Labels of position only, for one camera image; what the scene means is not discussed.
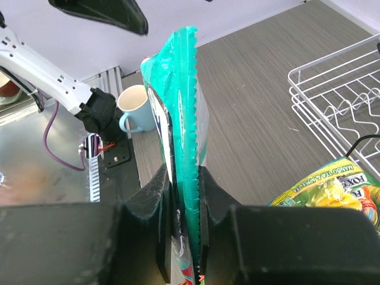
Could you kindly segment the green candy bag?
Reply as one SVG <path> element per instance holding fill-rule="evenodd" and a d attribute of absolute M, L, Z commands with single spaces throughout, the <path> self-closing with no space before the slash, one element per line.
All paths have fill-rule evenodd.
<path fill-rule="evenodd" d="M 379 231 L 379 181 L 345 157 L 314 171 L 268 205 L 352 208 Z"/>

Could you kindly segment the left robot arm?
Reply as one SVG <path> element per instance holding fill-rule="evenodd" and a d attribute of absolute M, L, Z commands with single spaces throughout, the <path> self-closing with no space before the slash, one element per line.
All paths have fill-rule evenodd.
<path fill-rule="evenodd" d="M 148 21 L 136 1 L 50 1 L 62 12 L 148 34 Z M 99 88 L 76 80 L 20 40 L 1 18 L 1 68 L 17 74 L 57 100 L 106 143 L 123 136 L 116 117 L 115 98 Z"/>

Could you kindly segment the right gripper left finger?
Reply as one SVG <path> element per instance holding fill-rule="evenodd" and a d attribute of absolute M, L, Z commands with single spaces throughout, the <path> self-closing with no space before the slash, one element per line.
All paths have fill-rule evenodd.
<path fill-rule="evenodd" d="M 124 202 L 1 208 L 2 284 L 167 284 L 169 177 Z"/>

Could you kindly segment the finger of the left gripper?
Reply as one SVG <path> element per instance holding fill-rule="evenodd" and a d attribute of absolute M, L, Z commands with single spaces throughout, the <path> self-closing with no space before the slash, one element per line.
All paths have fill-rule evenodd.
<path fill-rule="evenodd" d="M 49 0 L 56 9 L 79 18 L 148 34 L 148 21 L 135 0 Z"/>

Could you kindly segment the teal mint candy bag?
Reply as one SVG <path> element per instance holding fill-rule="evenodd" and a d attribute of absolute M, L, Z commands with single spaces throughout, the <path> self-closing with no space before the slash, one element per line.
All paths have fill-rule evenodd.
<path fill-rule="evenodd" d="M 172 197 L 172 242 L 187 284 L 200 283 L 198 168 L 207 156 L 208 108 L 197 79 L 197 28 L 173 32 L 141 75 L 160 137 Z"/>

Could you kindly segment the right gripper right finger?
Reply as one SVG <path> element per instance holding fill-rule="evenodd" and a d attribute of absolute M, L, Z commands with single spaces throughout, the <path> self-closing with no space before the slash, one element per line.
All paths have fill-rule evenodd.
<path fill-rule="evenodd" d="M 379 236 L 361 212 L 242 205 L 207 168 L 198 177 L 207 284 L 379 283 Z"/>

